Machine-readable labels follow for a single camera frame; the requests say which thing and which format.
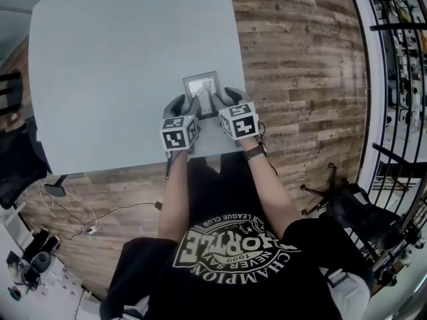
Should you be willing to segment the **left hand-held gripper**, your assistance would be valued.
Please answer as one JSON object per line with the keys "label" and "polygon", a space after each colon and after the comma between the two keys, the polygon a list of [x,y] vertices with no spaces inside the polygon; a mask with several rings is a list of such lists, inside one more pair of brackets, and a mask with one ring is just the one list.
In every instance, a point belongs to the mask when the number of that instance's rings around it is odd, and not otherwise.
{"label": "left hand-held gripper", "polygon": [[186,101],[185,94],[177,96],[163,110],[160,136],[166,152],[195,151],[195,142],[199,137],[199,97],[195,96],[189,104],[189,109],[183,109]]}

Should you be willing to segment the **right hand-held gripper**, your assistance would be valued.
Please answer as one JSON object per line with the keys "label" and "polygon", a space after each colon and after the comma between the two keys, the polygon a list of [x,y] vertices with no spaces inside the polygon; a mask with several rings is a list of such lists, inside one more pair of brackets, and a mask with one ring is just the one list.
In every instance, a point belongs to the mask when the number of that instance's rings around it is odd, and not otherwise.
{"label": "right hand-held gripper", "polygon": [[247,94],[240,89],[225,87],[224,91],[231,102],[225,102],[217,93],[212,95],[212,101],[225,133],[234,141],[258,136],[259,115],[256,113],[254,103],[248,102]]}

